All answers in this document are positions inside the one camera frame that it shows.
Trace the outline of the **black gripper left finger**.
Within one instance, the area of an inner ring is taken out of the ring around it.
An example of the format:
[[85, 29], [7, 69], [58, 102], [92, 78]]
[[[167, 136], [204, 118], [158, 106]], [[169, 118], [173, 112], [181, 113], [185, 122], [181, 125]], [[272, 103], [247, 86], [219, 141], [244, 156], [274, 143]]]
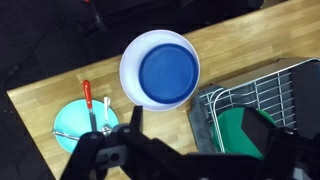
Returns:
[[129, 123], [130, 132], [138, 134], [143, 131], [143, 107], [135, 106]]

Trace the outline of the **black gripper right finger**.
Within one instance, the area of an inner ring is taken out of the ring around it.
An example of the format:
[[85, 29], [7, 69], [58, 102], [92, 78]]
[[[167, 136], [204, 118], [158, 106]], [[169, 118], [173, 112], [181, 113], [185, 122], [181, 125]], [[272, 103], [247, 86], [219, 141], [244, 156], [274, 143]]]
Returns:
[[246, 137], [245, 152], [253, 157], [263, 157], [270, 142], [270, 131], [275, 127], [275, 121], [266, 111], [245, 108], [241, 122]]

